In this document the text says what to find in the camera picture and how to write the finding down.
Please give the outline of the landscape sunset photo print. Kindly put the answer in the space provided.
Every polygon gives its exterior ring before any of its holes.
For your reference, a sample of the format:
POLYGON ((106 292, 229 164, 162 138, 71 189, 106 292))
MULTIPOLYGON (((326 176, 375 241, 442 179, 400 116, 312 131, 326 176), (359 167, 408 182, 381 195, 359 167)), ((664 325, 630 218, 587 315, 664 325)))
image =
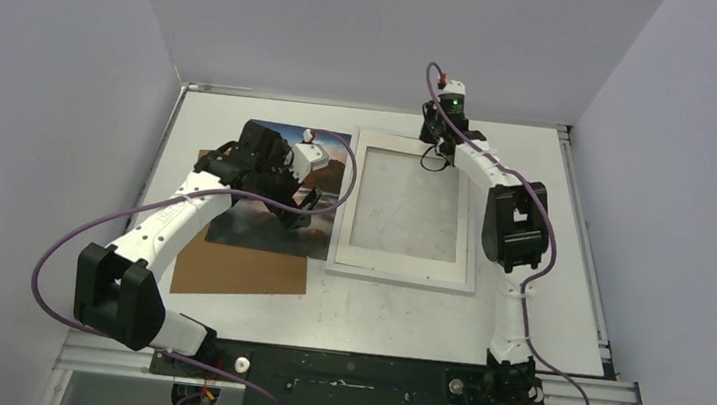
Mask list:
POLYGON ((350 137, 296 125, 251 120, 237 143, 237 155, 254 154, 250 174, 258 182, 250 192, 285 205, 310 209, 314 215, 294 214, 252 198, 235 197, 233 207, 213 218, 204 240, 208 243, 251 248, 271 253, 324 259, 329 249, 335 211, 325 211, 342 196, 350 137), (316 162, 299 180, 292 173, 291 152, 304 143, 318 152, 316 162))

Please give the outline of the white brown backing board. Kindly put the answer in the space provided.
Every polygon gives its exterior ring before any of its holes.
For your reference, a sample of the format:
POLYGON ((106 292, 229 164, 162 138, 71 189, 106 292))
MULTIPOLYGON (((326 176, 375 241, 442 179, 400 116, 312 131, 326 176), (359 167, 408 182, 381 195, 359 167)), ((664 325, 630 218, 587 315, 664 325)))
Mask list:
POLYGON ((328 239, 316 226, 286 230, 261 202, 241 200, 180 251, 169 291, 302 295, 307 260, 325 257, 328 239))

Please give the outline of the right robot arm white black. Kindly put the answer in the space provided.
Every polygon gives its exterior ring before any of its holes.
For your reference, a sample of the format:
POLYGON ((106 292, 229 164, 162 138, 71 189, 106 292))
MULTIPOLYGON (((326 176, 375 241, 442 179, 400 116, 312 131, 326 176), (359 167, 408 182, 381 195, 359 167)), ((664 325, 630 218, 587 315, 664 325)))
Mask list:
POLYGON ((549 249, 547 190, 541 182, 527 183, 508 171, 486 138, 467 129, 463 103, 460 93, 425 102, 420 140, 487 193, 481 246, 486 258, 501 267, 505 285, 496 297, 479 394, 491 405, 523 405, 539 389, 525 314, 528 288, 513 285, 510 275, 538 268, 549 249))

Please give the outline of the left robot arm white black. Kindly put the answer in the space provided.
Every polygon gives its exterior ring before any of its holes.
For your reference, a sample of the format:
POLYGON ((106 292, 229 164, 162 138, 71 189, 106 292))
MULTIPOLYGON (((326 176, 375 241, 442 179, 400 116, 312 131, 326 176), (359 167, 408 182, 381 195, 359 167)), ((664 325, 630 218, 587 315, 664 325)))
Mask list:
POLYGON ((177 363, 189 376, 208 374, 217 355, 216 331, 166 309, 158 280, 193 238, 242 197, 270 199, 269 211, 287 229, 307 226, 320 194, 309 193, 302 202, 295 202, 295 194, 328 163, 311 130, 295 144, 258 122, 246 123, 237 140, 199 157, 168 206, 111 243, 82 250, 75 319, 131 350, 177 351, 177 363))

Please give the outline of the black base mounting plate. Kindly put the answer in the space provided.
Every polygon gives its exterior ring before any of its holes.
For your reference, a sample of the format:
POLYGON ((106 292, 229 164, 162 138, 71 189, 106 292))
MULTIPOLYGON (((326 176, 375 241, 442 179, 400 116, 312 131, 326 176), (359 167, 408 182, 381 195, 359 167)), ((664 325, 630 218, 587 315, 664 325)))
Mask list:
POLYGON ((455 364, 220 339, 202 359, 272 393, 278 405, 544 405, 542 383, 455 364))

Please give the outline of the aluminium front rail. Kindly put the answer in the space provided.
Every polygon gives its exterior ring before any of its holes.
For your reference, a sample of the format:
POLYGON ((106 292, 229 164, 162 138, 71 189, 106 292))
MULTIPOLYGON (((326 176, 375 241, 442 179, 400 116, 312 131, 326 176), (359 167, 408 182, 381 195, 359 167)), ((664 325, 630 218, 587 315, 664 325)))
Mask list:
MULTIPOLYGON (((83 332, 70 332, 55 361, 57 369, 120 377, 200 384, 196 377, 177 377, 154 372, 151 364, 157 357, 150 348, 131 351, 115 342, 83 332)), ((545 391, 545 405, 584 405, 581 395, 565 379, 551 373, 540 375, 545 391)), ((636 382, 598 378, 576 378, 591 405, 643 405, 636 382)))

